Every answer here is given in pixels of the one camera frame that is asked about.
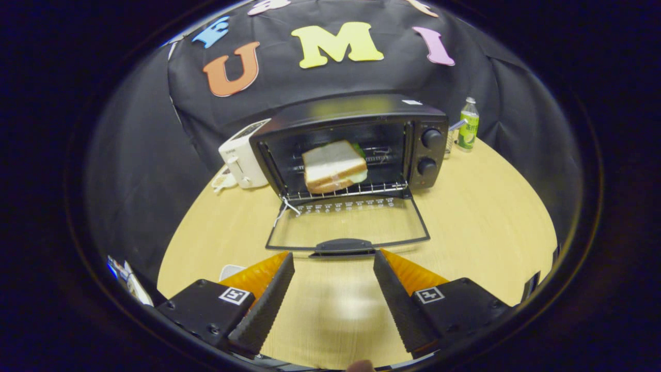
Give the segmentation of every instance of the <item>blue letter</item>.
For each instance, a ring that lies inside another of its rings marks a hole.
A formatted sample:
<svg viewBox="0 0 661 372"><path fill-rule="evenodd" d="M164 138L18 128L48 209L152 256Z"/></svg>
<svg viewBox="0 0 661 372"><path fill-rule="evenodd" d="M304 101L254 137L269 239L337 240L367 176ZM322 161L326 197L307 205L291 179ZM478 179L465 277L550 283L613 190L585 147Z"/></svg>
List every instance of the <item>blue letter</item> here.
<svg viewBox="0 0 661 372"><path fill-rule="evenodd" d="M209 48L214 45L215 42L220 40L221 37L225 36L229 32L227 30L227 22L229 16L220 18L218 21L214 22L211 26L207 27L204 31L200 32L198 36L195 36L193 41L199 40L204 43L204 49Z"/></svg>

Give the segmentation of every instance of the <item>foam letter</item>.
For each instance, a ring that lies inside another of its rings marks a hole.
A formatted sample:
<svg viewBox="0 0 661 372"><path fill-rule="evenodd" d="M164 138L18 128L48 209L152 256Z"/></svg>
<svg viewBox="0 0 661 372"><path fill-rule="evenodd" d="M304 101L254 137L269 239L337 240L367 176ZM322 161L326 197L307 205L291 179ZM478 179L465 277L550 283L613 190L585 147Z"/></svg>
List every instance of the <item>foam letter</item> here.
<svg viewBox="0 0 661 372"><path fill-rule="evenodd" d="M323 49L336 62L344 59L346 49L351 45L349 59L352 61L380 61L383 53L379 52L369 35L369 23L347 22L342 25L337 36L319 26L307 26L292 31L292 36L301 39L303 60L301 68L323 66L328 58L321 55Z"/></svg>
<svg viewBox="0 0 661 372"><path fill-rule="evenodd" d="M436 13L432 12L431 10L429 10L429 5L425 5L425 4L421 3L418 0L407 0L407 1L411 5L413 5L413 7L415 9L418 9L419 11L423 12L424 14L438 18L438 14L436 14Z"/></svg>
<svg viewBox="0 0 661 372"><path fill-rule="evenodd" d="M229 56L216 58L204 66L202 71L206 72L209 79L209 88L214 95L228 97L246 89L254 82L259 73L257 55L255 54L255 49L258 46L259 42L255 41L245 44L234 51L234 54L241 56L241 64L243 64L243 75L239 79L233 81L227 80L225 61L229 59Z"/></svg>
<svg viewBox="0 0 661 372"><path fill-rule="evenodd" d="M435 64L454 66L454 60L448 56L446 48L441 42L441 34L424 27L413 27L413 29L422 36L427 44L427 49L429 49L428 60Z"/></svg>
<svg viewBox="0 0 661 372"><path fill-rule="evenodd" d="M255 4L255 6L248 11L248 15L258 15L269 9L278 9L286 7L291 4L291 1L288 0L264 0L260 3Z"/></svg>
<svg viewBox="0 0 661 372"><path fill-rule="evenodd" d="M229 32L227 26L229 24L225 22L229 17L220 18L218 21L214 22L211 26L204 29L200 32L198 36L195 36L193 41L199 40L204 43L204 49L209 48L214 45L215 42L220 40L221 37L225 36Z"/></svg>

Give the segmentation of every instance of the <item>plastic bottle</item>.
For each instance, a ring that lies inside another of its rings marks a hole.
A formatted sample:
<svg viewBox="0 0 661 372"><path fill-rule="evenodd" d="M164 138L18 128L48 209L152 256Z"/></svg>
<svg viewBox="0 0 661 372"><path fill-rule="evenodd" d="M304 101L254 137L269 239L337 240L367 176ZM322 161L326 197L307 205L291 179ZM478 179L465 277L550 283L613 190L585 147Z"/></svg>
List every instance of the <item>plastic bottle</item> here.
<svg viewBox="0 0 661 372"><path fill-rule="evenodd" d="M473 98L466 98L466 105L461 110L461 119L466 119L468 124L459 129L457 145L460 150L471 152L475 145L475 137L477 137L477 126L480 123L480 114L477 112Z"/></svg>

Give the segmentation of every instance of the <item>screw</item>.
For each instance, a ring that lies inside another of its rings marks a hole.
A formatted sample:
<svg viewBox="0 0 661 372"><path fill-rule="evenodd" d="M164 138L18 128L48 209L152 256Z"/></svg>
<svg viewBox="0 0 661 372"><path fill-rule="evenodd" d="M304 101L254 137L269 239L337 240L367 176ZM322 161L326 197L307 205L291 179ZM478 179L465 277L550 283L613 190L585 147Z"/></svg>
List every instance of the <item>screw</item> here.
<svg viewBox="0 0 661 372"><path fill-rule="evenodd" d="M208 326L209 333L217 336L220 333L220 329L215 324L209 324Z"/></svg>

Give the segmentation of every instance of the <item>green label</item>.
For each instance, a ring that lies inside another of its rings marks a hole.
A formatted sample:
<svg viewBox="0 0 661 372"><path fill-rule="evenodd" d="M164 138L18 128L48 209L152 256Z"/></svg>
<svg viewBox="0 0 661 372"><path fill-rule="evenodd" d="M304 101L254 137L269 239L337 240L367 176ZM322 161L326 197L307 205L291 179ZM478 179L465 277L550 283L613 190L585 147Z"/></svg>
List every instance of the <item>green label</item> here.
<svg viewBox="0 0 661 372"><path fill-rule="evenodd" d="M461 120L463 119L466 119L468 124L465 124L459 128L459 140L457 141L457 144L459 144L459 147L470 150L473 148L473 144L475 144L475 137L477 137L477 125L480 123L480 118L479 116L476 118L474 116L468 116L462 113Z"/></svg>

